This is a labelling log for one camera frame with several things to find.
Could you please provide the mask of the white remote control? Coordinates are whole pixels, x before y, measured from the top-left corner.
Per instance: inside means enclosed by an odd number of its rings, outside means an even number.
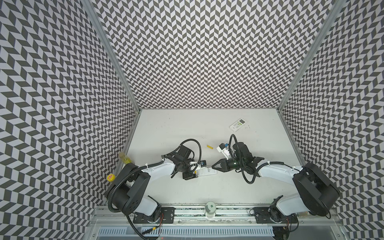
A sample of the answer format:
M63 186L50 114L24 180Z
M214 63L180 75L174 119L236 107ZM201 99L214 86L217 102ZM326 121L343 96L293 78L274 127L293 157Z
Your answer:
M234 122L232 125L230 125L230 130L233 132L237 132L239 129L241 129L245 124L247 123L244 119L239 119L236 122Z
M218 171L212 168L201 168L195 171L195 174L198 177L212 176L212 175L216 175L217 173Z

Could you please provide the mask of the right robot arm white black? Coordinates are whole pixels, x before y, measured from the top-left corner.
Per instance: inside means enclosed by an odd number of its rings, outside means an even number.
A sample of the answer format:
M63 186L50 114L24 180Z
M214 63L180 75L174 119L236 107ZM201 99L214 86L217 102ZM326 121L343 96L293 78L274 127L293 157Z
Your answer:
M235 135L230 136L229 143L221 143L217 150L224 158L213 164L212 168L216 171L240 172L249 185L258 178L269 178L296 188L296 193L280 195L269 206L269 217L274 223L281 223L288 216L304 212L330 218L331 208L340 198L336 184L313 163L290 166L284 162L255 157L245 143L238 142Z

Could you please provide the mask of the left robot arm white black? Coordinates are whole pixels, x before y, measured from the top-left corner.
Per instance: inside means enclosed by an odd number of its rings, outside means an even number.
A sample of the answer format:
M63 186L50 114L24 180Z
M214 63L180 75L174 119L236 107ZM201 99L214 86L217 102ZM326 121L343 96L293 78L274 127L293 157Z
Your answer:
M162 155L157 163L142 167L126 164L105 192L109 211L121 212L126 217L135 213L150 223L157 222L162 215L162 205L152 197L145 196L149 183L165 176L173 178L178 173L182 174L185 181L194 179L201 162L201 144L195 139L187 139L175 150Z

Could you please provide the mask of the yellow-green bottle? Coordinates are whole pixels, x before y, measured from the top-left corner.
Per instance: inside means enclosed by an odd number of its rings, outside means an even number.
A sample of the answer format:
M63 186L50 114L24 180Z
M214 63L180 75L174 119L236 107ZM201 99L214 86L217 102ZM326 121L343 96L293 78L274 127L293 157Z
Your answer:
M125 165L132 162L131 159L123 152L119 153L119 158L123 162L123 164L125 164Z

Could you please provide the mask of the red jar yellow lid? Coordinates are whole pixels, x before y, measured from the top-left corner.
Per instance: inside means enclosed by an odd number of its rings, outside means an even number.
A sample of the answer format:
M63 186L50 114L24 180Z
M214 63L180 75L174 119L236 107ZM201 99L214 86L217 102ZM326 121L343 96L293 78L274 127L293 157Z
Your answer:
M116 179L116 176L115 176L114 174L109 174L109 175L107 176L107 181L108 181L109 183L114 182L115 179Z

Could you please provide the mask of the white green cylinder on rail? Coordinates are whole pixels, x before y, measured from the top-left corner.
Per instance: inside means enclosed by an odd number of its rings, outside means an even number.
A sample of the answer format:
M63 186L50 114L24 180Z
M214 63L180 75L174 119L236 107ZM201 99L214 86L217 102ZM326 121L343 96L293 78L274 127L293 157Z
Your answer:
M205 216L208 219L212 219L216 216L217 206L214 202L209 201L205 205Z

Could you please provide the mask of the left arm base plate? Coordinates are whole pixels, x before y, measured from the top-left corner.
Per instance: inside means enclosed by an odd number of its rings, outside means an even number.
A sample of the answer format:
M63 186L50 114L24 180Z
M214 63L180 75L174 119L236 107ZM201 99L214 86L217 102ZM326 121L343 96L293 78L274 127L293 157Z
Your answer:
M133 223L135 224L172 224L175 217L175 208L158 207L150 216L142 213L135 213Z

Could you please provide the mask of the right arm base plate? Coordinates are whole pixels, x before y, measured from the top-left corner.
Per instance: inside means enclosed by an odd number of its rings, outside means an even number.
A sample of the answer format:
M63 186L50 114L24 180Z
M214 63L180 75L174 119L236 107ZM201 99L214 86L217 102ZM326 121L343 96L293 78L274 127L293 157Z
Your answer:
M292 214L283 215L277 208L254 207L249 214L255 217L258 224L296 224L297 218Z

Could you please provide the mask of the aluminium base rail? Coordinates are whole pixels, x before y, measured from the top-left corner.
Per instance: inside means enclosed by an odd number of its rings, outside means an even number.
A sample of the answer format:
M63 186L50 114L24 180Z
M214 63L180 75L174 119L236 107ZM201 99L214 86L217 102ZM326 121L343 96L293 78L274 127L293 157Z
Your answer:
M296 224L258 224L255 217L249 214L254 207L268 207L267 205L216 205L216 216L208 219L205 216L205 205L164 205L175 208L175 217L169 226L220 226L220 225L269 225L269 226L340 226L341 220L331 211L327 217L313 216L307 212L297 214Z

